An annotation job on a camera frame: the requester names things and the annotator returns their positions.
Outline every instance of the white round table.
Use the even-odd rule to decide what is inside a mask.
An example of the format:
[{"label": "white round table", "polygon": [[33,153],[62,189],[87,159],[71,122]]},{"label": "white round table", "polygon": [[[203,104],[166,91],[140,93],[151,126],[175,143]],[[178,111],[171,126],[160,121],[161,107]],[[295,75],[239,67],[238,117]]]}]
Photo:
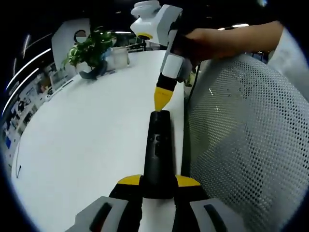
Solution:
[{"label": "white round table", "polygon": [[[130,54],[132,65],[95,82],[73,78],[27,125],[12,166],[17,196],[40,231],[65,231],[123,177],[142,174],[154,88],[164,51]],[[176,172],[183,150],[183,85],[170,103]],[[22,166],[19,178],[15,167]],[[171,231],[172,201],[144,199],[140,231]]]}]

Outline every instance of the white robotic device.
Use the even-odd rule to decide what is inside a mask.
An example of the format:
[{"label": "white robotic device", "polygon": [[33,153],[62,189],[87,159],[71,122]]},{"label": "white robotic device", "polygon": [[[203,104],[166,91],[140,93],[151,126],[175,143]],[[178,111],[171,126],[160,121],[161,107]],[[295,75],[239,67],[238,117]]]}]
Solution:
[{"label": "white robotic device", "polygon": [[154,95],[155,109],[158,111],[169,102],[177,80],[187,79],[192,69],[189,59],[171,50],[177,34],[176,22],[182,11],[182,8],[176,6],[161,7],[156,0],[138,2],[131,11],[137,20],[130,28],[137,37],[167,46]]}]

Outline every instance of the wall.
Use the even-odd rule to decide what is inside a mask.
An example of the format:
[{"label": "wall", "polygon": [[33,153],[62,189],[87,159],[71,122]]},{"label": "wall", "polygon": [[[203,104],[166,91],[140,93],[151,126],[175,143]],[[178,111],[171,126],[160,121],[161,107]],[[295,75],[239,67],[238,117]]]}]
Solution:
[{"label": "wall", "polygon": [[[88,18],[66,21],[53,35],[52,51],[57,70],[62,68],[62,61],[67,57],[69,50],[74,46],[74,34],[78,30],[84,30],[87,36],[90,34],[90,21]],[[65,67],[69,78],[77,74],[75,68],[70,64],[67,64]]]}]

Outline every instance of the white sleeve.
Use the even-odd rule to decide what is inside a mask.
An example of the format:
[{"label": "white sleeve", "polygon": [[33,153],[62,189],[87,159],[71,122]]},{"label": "white sleeve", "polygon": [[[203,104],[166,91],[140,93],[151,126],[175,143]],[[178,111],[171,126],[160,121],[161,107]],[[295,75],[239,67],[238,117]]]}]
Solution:
[{"label": "white sleeve", "polygon": [[286,76],[309,101],[309,67],[304,54],[287,29],[283,30],[268,65]]}]

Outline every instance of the ceiling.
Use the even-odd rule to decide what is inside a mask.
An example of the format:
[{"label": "ceiling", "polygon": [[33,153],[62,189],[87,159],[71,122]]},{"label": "ceiling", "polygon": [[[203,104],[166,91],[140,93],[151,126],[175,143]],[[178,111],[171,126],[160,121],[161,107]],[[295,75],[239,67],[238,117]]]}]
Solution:
[{"label": "ceiling", "polygon": [[[87,0],[84,2],[62,1],[44,2],[24,1],[15,6],[15,2],[8,3],[7,15],[4,19],[5,47],[3,57],[4,70],[0,82],[1,99],[8,98],[4,87],[13,77],[13,69],[17,72],[36,55],[51,48],[51,37],[62,22],[70,19],[89,17],[91,25],[104,26],[105,29],[129,30],[134,21],[130,14],[134,3],[139,0]],[[221,28],[236,23],[260,24],[269,22],[273,18],[265,14],[256,0],[161,0],[161,5],[172,4],[183,8],[183,18],[186,25],[184,31],[194,28]],[[28,39],[28,49],[24,49]],[[18,75],[23,80],[30,70],[43,67],[53,62],[52,53],[44,55]]]}]

